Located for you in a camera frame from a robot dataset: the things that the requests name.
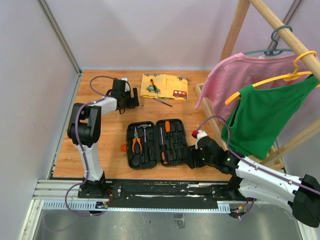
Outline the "black plastic tool case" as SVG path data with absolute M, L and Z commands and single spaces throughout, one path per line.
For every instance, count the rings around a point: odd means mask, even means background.
M 165 131 L 165 121 L 170 121 L 171 133 L 170 140 L 168 140 Z M 145 162 L 144 156 L 144 130 L 138 128 L 142 124 L 151 124 L 151 127 L 146 128 L 146 141 L 148 146 L 148 153 L 150 160 Z M 134 138 L 134 130 L 137 128 L 138 137 L 140 138 L 142 145 L 142 153 L 134 154 L 132 151 L 132 144 Z M 163 142 L 165 146 L 165 154 L 168 164 L 164 165 L 162 161 L 161 150 L 161 132 L 163 132 Z M 134 170 L 152 169 L 157 164 L 161 164 L 164 167 L 175 167 L 180 165 L 189 164 L 189 146 L 187 144 L 186 132 L 183 122 L 180 119 L 163 119 L 156 123 L 151 121 L 142 121 L 130 123 L 126 131 L 126 145 L 122 147 L 127 153 L 127 162 L 130 168 Z

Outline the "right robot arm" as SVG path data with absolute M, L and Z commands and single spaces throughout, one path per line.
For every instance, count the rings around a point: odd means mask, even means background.
M 320 184 L 315 177 L 289 175 L 223 150 L 202 130 L 195 131 L 193 137 L 197 163 L 231 175 L 226 188 L 230 199 L 261 200 L 288 211 L 309 227 L 320 226 Z

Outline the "orange needle nose pliers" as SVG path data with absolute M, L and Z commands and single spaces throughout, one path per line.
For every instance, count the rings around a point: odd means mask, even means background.
M 142 153 L 142 144 L 141 139 L 138 136 L 137 128 L 134 128 L 134 138 L 132 140 L 131 150 L 134 154 L 141 154 Z

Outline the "orange handled screwdriver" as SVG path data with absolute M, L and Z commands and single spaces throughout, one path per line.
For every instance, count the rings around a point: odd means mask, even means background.
M 169 120 L 165 121 L 164 128 L 165 128 L 167 139 L 169 141 L 171 139 L 171 123 Z

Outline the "black handled screwdriver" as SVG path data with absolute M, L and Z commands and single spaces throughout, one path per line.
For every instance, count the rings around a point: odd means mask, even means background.
M 161 159 L 162 159 L 162 163 L 164 165 L 168 164 L 168 160 L 166 157 L 166 147 L 164 145 L 164 138 L 163 138 L 163 129 L 160 127 L 160 136 L 161 136 Z

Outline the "claw hammer black grip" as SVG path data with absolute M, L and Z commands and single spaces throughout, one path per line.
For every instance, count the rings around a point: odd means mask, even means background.
M 144 137 L 143 137 L 143 153 L 144 153 L 144 161 L 148 163 L 150 161 L 150 155 L 147 144 L 147 133 L 146 128 L 151 127 L 151 124 L 141 124 L 138 128 L 143 128 Z

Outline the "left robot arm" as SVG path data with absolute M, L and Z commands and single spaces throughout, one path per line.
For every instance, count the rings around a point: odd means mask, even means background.
M 113 78 L 112 88 L 99 93 L 101 98 L 89 103 L 75 103 L 67 127 L 67 136 L 76 145 L 84 167 L 84 181 L 92 181 L 89 191 L 96 198 L 107 193 L 107 185 L 100 180 L 105 177 L 98 153 L 102 116 L 138 107 L 136 87 L 131 88 L 128 78 Z

